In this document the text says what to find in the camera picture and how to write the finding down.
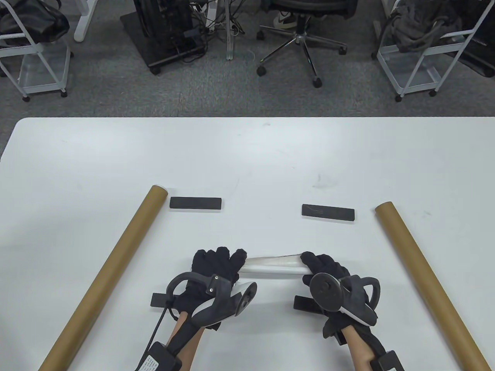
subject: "chair base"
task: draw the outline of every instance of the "chair base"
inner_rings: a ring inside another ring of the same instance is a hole
[[[258,69],[256,70],[258,76],[263,76],[266,74],[266,69],[263,66],[263,64],[273,57],[275,54],[277,54],[279,51],[284,49],[285,47],[289,46],[292,43],[295,43],[296,45],[302,46],[302,50],[304,51],[304,55],[306,56],[306,60],[308,61],[309,65],[311,66],[311,71],[313,72],[313,86],[315,88],[320,88],[322,86],[321,79],[318,77],[318,74],[316,72],[316,68],[313,64],[313,61],[311,59],[311,56],[309,54],[309,50],[306,44],[306,41],[311,41],[314,43],[322,44],[324,46],[329,46],[333,48],[338,48],[339,49],[339,54],[344,55],[347,53],[347,45],[335,40],[330,40],[326,39],[320,36],[314,36],[314,35],[308,35],[306,33],[307,29],[307,24],[309,22],[309,16],[306,16],[304,14],[299,14],[297,15],[297,28],[295,32],[288,31],[288,30],[281,30],[275,27],[269,27],[269,26],[261,26],[261,29],[267,30],[279,35],[287,35],[290,36],[291,38],[280,45],[278,48],[276,48],[274,51],[269,53],[266,57],[262,58],[259,61],[259,66]]]

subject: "black rectangular block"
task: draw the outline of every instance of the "black rectangular block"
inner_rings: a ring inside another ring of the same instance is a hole
[[[171,197],[171,209],[221,210],[220,197]]]
[[[304,216],[312,216],[316,218],[354,221],[354,209],[346,209],[343,207],[320,206],[303,204],[302,214]]]

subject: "office chair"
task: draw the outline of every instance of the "office chair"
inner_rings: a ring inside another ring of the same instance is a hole
[[[292,32],[289,30],[281,30],[274,27],[260,26],[261,30],[257,33],[256,38],[258,40],[264,40],[263,30],[268,30],[275,32],[277,34],[289,35],[291,38],[276,48],[273,52],[268,54],[266,57],[260,60],[258,69],[256,73],[258,76],[264,76],[266,74],[266,68],[263,64],[271,58],[274,54],[281,51],[286,46],[292,43],[302,46],[306,59],[311,66],[313,71],[313,86],[315,88],[320,88],[322,86],[321,79],[316,73],[313,61],[309,55],[308,47],[306,41],[311,41],[315,43],[320,43],[326,46],[339,48],[339,54],[347,54],[347,45],[340,43],[338,41],[326,39],[319,36],[313,36],[306,33],[309,20],[311,16],[323,16],[323,15],[342,15],[344,18],[350,18],[354,16],[357,8],[358,0],[269,0],[269,4],[264,4],[262,1],[262,9],[265,11],[278,10],[284,12],[291,12],[297,17],[296,31]]]

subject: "white label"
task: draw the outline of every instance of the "white label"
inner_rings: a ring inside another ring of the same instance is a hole
[[[152,356],[147,356],[139,371],[156,371],[158,362]]]

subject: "forearm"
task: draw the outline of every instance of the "forearm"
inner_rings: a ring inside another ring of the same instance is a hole
[[[371,348],[361,339],[353,326],[347,326],[342,330],[349,346],[350,356],[356,371],[372,371],[370,361],[375,358]]]
[[[175,327],[170,335],[170,339],[176,334],[176,332],[181,328],[182,324],[186,321],[188,314],[186,312],[182,312],[175,324]],[[198,349],[199,340],[203,335],[204,328],[201,328],[196,335],[186,344],[184,348],[180,351],[177,356],[181,362],[182,367],[180,371],[189,371],[191,369],[191,365],[193,364],[194,355],[196,354],[196,350]]]

